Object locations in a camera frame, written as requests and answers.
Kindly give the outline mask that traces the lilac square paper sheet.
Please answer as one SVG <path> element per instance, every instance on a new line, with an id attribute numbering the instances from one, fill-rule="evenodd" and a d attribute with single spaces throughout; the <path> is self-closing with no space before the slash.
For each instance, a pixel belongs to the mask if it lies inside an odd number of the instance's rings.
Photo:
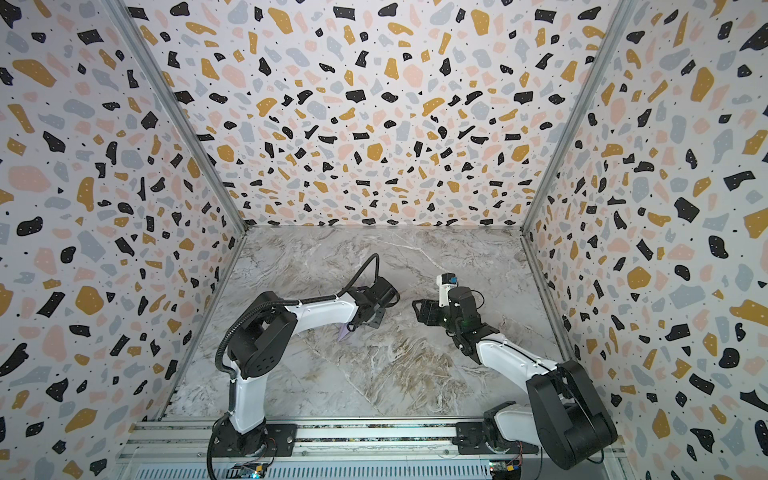
<path id="1" fill-rule="evenodd" d="M 338 333 L 337 340 L 342 341 L 348 334 L 350 334 L 350 330 L 348 329 L 347 324 L 342 324 Z"/>

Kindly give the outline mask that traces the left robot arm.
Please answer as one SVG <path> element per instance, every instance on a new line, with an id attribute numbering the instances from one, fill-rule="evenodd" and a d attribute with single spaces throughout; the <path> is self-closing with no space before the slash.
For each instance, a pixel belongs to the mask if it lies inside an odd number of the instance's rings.
<path id="1" fill-rule="evenodd" d="M 370 286 L 333 295 L 288 300 L 266 291 L 230 326 L 215 354 L 216 368 L 229 376 L 229 423 L 240 435 L 265 423 L 269 373 L 280 363 L 291 339 L 308 330 L 340 324 L 352 332 L 379 322 L 400 294 L 385 278 Z"/>

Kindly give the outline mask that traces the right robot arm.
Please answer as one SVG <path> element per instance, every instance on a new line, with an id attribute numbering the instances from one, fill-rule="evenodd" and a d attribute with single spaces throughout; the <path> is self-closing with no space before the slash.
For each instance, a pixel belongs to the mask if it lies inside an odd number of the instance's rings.
<path id="1" fill-rule="evenodd" d="M 457 349 L 523 389 L 528 403 L 502 403 L 483 414 L 479 431 L 460 433 L 454 443 L 467 450 L 500 454 L 536 446 L 554 464 L 569 470 L 614 444 L 618 433 L 581 364 L 556 362 L 514 344 L 484 323 L 468 287 L 453 287 L 437 300 L 412 302 L 419 323 L 441 327 Z"/>

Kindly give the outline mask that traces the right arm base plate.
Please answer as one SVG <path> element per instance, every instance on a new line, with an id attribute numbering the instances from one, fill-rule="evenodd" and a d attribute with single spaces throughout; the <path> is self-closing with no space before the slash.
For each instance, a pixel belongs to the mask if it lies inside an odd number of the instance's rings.
<path id="1" fill-rule="evenodd" d="M 538 454 L 539 447 L 521 441 L 504 439 L 489 421 L 458 422 L 452 444 L 461 455 Z"/>

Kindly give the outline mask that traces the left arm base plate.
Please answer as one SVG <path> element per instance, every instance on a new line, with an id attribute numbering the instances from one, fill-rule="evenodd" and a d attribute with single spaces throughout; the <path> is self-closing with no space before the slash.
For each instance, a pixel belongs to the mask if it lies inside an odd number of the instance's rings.
<path id="1" fill-rule="evenodd" d="M 247 433 L 239 433 L 228 419 L 212 428 L 206 457 L 290 457 L 297 438 L 298 426 L 266 423 Z"/>

